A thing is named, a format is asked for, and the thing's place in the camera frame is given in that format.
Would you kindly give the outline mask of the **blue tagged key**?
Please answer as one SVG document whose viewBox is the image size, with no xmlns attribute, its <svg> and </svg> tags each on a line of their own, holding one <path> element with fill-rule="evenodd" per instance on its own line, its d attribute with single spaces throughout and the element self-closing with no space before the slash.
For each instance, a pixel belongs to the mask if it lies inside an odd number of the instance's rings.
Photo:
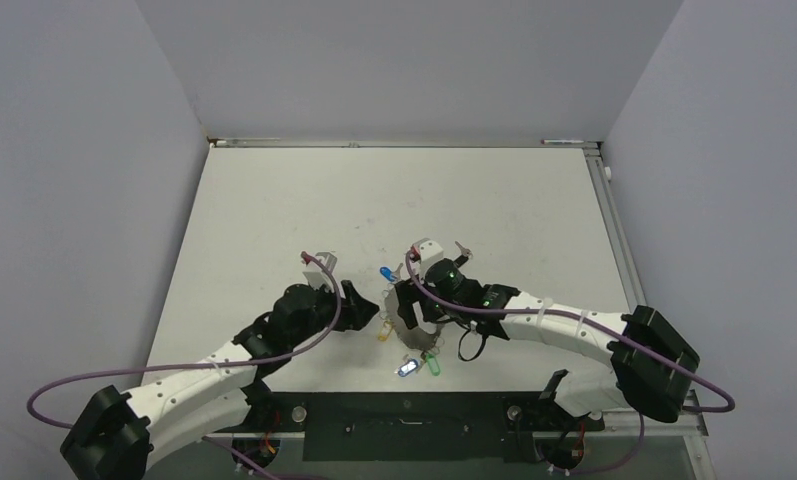
<svg viewBox="0 0 797 480">
<path fill-rule="evenodd" d="M 379 269 L 380 274 L 390 283 L 398 283 L 403 280 L 403 265 L 398 265 L 395 268 L 383 266 Z"/>
<path fill-rule="evenodd" d="M 401 378 L 406 378 L 417 372 L 420 366 L 421 364 L 417 359 L 408 358 L 396 369 L 395 373 Z"/>
</svg>

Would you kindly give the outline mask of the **yellow tagged key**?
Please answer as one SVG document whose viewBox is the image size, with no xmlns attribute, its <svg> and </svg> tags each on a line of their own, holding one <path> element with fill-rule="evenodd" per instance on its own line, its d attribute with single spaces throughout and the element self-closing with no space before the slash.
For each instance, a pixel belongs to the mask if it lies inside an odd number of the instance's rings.
<svg viewBox="0 0 797 480">
<path fill-rule="evenodd" d="M 386 342 L 393 332 L 394 324 L 389 320 L 383 321 L 376 338 L 379 342 Z"/>
</svg>

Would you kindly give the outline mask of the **metal key ring plate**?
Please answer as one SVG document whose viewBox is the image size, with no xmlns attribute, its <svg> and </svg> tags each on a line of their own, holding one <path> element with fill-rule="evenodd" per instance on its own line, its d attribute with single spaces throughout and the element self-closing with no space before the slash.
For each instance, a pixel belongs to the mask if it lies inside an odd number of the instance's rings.
<svg viewBox="0 0 797 480">
<path fill-rule="evenodd" d="M 401 343 L 410 350 L 436 353 L 442 332 L 442 325 L 433 324 L 428 331 L 420 326 L 423 316 L 416 312 L 419 307 L 424 312 L 421 294 L 411 280 L 391 284 L 383 291 L 382 317 L 393 326 L 394 333 Z"/>
</svg>

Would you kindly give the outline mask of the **black tagged key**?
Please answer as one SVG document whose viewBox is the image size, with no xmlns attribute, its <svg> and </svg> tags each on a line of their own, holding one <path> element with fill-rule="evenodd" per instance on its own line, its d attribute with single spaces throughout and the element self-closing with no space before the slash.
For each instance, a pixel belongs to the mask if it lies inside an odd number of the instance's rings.
<svg viewBox="0 0 797 480">
<path fill-rule="evenodd" d="M 460 257 L 464 257 L 467 260 L 473 257 L 473 253 L 468 247 L 464 246 L 462 243 L 458 241 L 455 242 L 455 245 L 460 252 Z"/>
</svg>

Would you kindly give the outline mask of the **green tagged key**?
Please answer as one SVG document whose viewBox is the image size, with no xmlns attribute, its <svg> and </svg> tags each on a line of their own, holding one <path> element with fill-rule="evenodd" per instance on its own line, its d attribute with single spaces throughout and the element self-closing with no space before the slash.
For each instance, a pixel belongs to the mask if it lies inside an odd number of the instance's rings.
<svg viewBox="0 0 797 480">
<path fill-rule="evenodd" d="M 441 375 L 441 367 L 435 355 L 426 354 L 424 356 L 424 363 L 432 376 L 438 377 Z"/>
</svg>

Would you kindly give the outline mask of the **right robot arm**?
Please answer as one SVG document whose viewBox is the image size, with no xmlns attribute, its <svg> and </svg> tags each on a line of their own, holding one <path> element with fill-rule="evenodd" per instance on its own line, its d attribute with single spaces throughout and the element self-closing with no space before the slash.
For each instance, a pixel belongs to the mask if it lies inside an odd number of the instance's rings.
<svg viewBox="0 0 797 480">
<path fill-rule="evenodd" d="M 549 381 L 538 404 L 541 419 L 553 428 L 616 408 L 674 423 L 700 363 L 695 349 L 652 307 L 605 313 L 557 306 L 516 287 L 468 278 L 451 259 L 394 284 L 385 307 L 387 318 L 406 332 L 422 323 L 454 324 L 482 343 L 536 342 L 602 364 L 600 371 L 564 370 Z"/>
</svg>

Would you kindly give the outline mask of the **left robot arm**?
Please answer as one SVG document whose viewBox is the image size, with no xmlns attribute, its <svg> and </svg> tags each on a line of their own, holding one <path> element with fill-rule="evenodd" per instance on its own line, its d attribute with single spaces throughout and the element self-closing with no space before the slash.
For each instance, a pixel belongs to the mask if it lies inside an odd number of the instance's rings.
<svg viewBox="0 0 797 480">
<path fill-rule="evenodd" d="M 189 443 L 242 425 L 263 428 L 272 403 L 265 377 L 289 362 L 289 353 L 328 330 L 365 328 L 379 312 L 349 280 L 331 287 L 288 287 L 261 314 L 212 354 L 187 369 L 125 392 L 96 392 L 69 430 L 60 453 L 79 479 L 141 479 L 147 470 Z"/>
</svg>

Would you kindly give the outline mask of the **red white marker pen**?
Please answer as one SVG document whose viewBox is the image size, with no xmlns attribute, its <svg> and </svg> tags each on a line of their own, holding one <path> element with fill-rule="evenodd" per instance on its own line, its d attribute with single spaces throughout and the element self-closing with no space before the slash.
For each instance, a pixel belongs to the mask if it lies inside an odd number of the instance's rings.
<svg viewBox="0 0 797 480">
<path fill-rule="evenodd" d="M 586 142 L 584 140 L 578 139 L 543 139 L 541 140 L 542 145 L 551 145 L 551 146 L 575 146 L 575 145 L 583 145 Z"/>
</svg>

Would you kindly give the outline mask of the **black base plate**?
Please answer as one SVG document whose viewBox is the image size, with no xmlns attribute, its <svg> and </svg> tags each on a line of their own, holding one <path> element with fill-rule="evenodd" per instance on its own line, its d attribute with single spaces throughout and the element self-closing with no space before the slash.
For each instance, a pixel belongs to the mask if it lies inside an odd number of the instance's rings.
<svg viewBox="0 0 797 480">
<path fill-rule="evenodd" d="M 230 434 L 303 439 L 306 461 L 531 462 L 532 438 L 566 451 L 581 430 L 540 392 L 281 393 L 264 396 Z"/>
</svg>

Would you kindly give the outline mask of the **aluminium frame rail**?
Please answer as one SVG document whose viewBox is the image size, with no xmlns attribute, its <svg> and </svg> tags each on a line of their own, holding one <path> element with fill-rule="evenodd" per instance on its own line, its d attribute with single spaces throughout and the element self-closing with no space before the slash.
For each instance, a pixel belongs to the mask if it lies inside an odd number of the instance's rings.
<svg viewBox="0 0 797 480">
<path fill-rule="evenodd" d="M 588 142 L 583 148 L 586 166 L 607 231 L 615 264 L 627 304 L 631 310 L 647 303 L 616 202 L 611 189 L 611 175 L 604 162 L 600 142 Z"/>
</svg>

